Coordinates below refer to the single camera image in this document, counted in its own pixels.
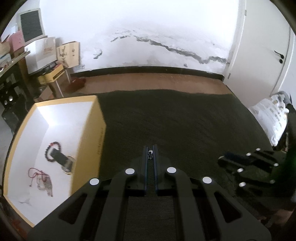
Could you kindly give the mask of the black strap wristwatch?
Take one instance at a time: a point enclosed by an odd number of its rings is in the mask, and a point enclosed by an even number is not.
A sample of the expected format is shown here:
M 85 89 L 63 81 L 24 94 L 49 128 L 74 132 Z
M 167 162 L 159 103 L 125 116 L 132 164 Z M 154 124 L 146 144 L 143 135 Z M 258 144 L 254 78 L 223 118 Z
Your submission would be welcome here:
M 50 157 L 52 157 L 50 161 L 57 162 L 58 164 L 60 164 L 62 170 L 66 174 L 72 173 L 72 168 L 75 162 L 75 159 L 73 157 L 65 156 L 63 153 L 61 153 L 60 150 L 57 150 L 55 148 L 53 148 L 52 151 L 50 152 Z

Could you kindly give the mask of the white patterned pillow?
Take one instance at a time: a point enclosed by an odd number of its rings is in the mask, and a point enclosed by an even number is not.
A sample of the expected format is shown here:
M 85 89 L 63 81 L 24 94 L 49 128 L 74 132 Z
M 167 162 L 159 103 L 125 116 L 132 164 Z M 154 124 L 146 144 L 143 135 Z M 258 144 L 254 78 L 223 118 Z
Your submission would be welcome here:
M 273 147 L 278 145 L 287 127 L 289 104 L 292 104 L 292 101 L 288 94 L 280 91 L 248 108 Z

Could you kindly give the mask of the dark green table mat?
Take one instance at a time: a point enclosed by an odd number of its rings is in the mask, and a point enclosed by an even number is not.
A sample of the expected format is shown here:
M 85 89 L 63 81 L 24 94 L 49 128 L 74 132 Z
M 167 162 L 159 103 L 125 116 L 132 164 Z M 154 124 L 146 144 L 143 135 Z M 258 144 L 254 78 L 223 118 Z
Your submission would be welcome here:
M 232 178 L 218 166 L 226 152 L 246 154 L 272 146 L 255 117 L 232 94 L 173 90 L 98 94 L 106 122 L 99 178 L 112 178 L 157 145 L 159 154 L 192 178 L 212 177 L 230 195 Z

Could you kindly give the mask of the yellow rimmed white box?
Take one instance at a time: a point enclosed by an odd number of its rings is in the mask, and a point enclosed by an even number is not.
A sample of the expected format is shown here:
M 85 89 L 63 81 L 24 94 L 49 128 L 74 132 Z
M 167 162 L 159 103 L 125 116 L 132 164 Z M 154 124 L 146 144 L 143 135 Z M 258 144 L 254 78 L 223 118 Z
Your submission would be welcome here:
M 4 198 L 37 225 L 99 173 L 106 123 L 94 95 L 38 102 L 14 136 Z

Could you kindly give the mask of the white door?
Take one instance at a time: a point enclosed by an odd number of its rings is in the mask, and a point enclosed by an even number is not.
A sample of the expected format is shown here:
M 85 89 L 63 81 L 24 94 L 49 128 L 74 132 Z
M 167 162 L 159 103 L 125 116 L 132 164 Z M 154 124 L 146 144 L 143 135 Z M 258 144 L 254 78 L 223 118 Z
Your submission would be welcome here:
M 240 42 L 224 80 L 244 106 L 280 91 L 294 42 L 287 19 L 272 1 L 245 1 Z

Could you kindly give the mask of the yellow cardboard box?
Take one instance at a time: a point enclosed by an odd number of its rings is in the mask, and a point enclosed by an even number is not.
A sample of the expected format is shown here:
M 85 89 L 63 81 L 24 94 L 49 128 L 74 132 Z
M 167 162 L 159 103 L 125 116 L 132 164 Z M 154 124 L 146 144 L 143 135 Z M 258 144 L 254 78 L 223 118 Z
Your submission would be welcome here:
M 52 83 L 56 81 L 64 72 L 64 66 L 59 64 L 50 72 L 38 76 L 37 80 L 41 85 Z

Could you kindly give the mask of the black speaker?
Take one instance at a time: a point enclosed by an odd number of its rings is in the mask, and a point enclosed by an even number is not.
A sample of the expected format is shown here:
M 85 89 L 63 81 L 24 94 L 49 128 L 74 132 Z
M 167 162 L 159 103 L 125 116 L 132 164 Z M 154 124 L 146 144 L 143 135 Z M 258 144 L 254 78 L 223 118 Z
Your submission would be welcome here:
M 9 108 L 16 103 L 18 100 L 18 94 L 14 89 L 2 89 L 1 90 L 1 104 L 4 108 Z

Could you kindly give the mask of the black shelf desk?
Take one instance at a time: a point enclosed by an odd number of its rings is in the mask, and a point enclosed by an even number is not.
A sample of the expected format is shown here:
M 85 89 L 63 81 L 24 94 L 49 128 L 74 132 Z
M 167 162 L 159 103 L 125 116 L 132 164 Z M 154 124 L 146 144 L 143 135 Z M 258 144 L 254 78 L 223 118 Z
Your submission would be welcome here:
M 29 51 L 23 52 L 19 56 L 13 58 L 6 68 L 1 68 L 1 90 L 15 89 L 18 87 L 26 100 L 33 100 L 19 67 L 19 62 L 25 59 L 29 53 Z

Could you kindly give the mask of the brown paper bag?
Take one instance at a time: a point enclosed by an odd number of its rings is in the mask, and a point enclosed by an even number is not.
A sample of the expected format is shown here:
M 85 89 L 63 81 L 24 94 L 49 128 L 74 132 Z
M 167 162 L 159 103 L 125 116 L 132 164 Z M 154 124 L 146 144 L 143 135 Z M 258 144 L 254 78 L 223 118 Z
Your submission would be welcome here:
M 72 41 L 56 48 L 57 60 L 67 68 L 79 65 L 80 43 Z

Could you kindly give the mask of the pink box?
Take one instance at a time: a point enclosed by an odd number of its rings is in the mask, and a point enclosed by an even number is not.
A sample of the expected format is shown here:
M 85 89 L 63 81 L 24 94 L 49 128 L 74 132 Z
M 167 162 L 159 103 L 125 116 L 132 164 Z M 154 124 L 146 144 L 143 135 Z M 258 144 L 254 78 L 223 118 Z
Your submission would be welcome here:
M 15 52 L 18 49 L 22 48 L 25 46 L 25 41 L 23 38 L 23 32 L 22 31 L 17 31 L 16 33 L 10 35 L 8 38 L 8 42 L 10 44 L 11 52 Z

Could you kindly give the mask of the white framed monitor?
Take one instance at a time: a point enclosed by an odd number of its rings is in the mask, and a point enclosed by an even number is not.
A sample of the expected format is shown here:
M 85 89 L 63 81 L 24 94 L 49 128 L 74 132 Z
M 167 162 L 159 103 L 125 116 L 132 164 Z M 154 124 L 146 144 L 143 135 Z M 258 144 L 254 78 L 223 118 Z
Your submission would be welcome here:
M 19 13 L 18 28 L 26 45 L 45 37 L 40 8 Z

